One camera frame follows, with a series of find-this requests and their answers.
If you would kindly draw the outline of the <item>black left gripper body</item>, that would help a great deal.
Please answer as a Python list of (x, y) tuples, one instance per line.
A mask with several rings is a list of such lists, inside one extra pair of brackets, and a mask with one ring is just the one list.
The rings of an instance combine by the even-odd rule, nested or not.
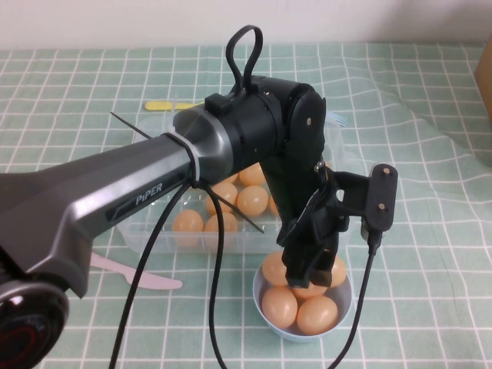
[(332, 266), (337, 256), (339, 234), (348, 228), (348, 216), (336, 192), (343, 187), (340, 171), (318, 173), (319, 187), (305, 199), (297, 214), (281, 211), (282, 226), (277, 242), (283, 248), (286, 266)]

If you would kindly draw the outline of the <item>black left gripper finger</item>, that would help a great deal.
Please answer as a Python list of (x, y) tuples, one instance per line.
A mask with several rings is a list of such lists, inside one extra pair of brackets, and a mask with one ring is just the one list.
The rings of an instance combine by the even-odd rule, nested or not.
[(312, 270), (312, 283), (322, 287), (333, 287), (333, 266), (336, 259), (334, 251), (323, 250), (316, 259)]
[(291, 288), (307, 288), (311, 272), (310, 259), (304, 254), (284, 252), (285, 277)]

